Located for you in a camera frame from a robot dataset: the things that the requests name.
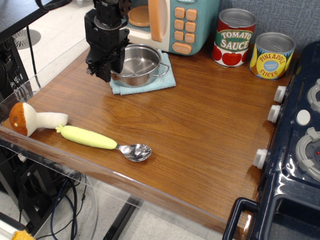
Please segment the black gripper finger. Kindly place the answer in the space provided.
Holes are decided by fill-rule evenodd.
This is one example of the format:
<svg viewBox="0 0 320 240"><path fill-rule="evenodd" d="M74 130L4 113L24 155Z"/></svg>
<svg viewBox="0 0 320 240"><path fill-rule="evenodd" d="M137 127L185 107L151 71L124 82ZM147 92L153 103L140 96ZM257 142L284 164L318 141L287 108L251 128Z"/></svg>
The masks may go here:
<svg viewBox="0 0 320 240"><path fill-rule="evenodd" d="M95 75L106 83L109 83L111 81L111 66L112 64L110 61L99 60L96 63Z"/></svg>
<svg viewBox="0 0 320 240"><path fill-rule="evenodd" d="M112 52L111 70L121 73L125 61L125 47L121 46Z"/></svg>

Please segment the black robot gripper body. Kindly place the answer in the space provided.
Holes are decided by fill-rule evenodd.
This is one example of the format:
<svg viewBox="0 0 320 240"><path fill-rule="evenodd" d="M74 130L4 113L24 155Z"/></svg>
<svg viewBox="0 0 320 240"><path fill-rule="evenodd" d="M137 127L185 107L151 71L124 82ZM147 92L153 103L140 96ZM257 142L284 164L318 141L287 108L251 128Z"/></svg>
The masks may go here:
<svg viewBox="0 0 320 240"><path fill-rule="evenodd" d="M129 30L118 13L101 13L92 9L84 17L85 37L89 53L85 59L87 72L95 75L98 61L112 63L112 52L129 44Z"/></svg>

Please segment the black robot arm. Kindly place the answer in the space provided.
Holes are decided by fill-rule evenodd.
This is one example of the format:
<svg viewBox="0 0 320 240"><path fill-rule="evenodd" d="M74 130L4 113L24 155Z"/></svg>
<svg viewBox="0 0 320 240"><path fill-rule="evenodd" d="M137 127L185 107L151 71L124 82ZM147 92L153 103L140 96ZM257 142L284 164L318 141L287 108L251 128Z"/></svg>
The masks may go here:
<svg viewBox="0 0 320 240"><path fill-rule="evenodd" d="M94 0L94 8L84 16L85 37L90 46L85 62L87 72L105 82L111 73L124 66L125 47L129 44L128 13L130 0Z"/></svg>

